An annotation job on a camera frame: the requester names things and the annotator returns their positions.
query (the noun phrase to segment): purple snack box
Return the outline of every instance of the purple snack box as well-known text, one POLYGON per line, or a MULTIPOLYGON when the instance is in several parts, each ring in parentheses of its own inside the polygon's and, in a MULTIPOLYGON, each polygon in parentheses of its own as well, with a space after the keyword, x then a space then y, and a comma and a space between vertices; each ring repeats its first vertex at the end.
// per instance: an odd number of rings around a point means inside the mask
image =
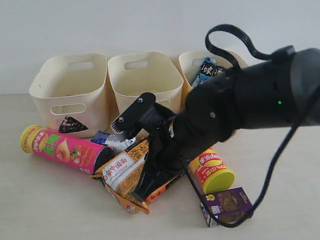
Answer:
POLYGON ((211 215, 224 223, 237 221, 252 207, 242 187, 201 195, 200 208, 208 227, 216 226, 217 222, 208 214, 204 204, 210 209, 211 215))

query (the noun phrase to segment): yellow lid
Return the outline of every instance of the yellow lid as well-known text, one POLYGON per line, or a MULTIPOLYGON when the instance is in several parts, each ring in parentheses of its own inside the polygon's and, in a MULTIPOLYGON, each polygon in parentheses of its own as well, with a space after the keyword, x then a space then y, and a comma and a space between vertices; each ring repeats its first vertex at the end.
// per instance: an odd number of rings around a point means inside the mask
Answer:
POLYGON ((40 125, 30 125, 26 129, 23 130, 21 136, 20 136, 20 144, 23 151, 25 151, 28 154, 32 153, 32 141, 34 140, 33 137, 30 137, 31 135, 39 132, 41 129, 44 129, 44 127, 40 125))
POLYGON ((226 168, 221 169, 207 178, 202 185, 204 194, 211 194, 229 189, 235 182, 235 173, 226 168))

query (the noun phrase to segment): small snack box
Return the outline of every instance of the small snack box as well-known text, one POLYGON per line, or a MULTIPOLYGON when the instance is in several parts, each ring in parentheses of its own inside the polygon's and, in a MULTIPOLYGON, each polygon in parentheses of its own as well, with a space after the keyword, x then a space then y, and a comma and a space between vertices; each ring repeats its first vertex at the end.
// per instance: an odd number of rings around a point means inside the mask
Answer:
POLYGON ((208 227, 217 225, 212 215, 231 224, 240 219, 252 204, 242 187, 201 195, 200 208, 208 227))

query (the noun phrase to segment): plastic storage basket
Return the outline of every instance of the plastic storage basket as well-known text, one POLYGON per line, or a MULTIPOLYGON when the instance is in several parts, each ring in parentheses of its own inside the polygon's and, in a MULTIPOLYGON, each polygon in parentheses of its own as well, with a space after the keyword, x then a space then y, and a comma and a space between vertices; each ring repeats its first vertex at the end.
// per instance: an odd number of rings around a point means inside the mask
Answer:
POLYGON ((102 54, 57 56, 44 63, 29 94, 47 128, 89 138, 109 124, 106 75, 102 54))
POLYGON ((159 104, 172 111, 180 110, 184 80, 163 53, 115 56, 108 61, 108 73, 120 114, 145 92, 153 93, 159 104))
MULTIPOLYGON (((238 60, 241 68, 246 68, 248 66, 239 55, 232 51, 228 52, 231 53, 238 60)), ((181 97, 182 106, 184 106, 185 104, 186 96, 193 89, 190 83, 196 76, 197 72, 200 70, 200 66, 204 62, 206 57, 209 57, 213 62, 215 62, 219 66, 225 68, 232 67, 231 63, 228 62, 226 59, 214 55, 208 51, 189 51, 181 54, 179 56, 179 70, 184 80, 181 97)))

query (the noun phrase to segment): potato chip can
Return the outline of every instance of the potato chip can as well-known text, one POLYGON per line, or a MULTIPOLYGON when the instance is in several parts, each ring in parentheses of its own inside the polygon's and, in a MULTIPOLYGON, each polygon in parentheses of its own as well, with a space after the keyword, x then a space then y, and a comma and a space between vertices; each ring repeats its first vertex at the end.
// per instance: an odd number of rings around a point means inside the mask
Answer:
POLYGON ((236 179, 235 173, 227 167, 212 148, 191 161, 189 169, 200 182, 204 194, 227 190, 236 179))
POLYGON ((109 147, 81 138, 45 129, 40 125, 27 127, 20 138, 22 149, 29 154, 93 174, 115 154, 109 147))

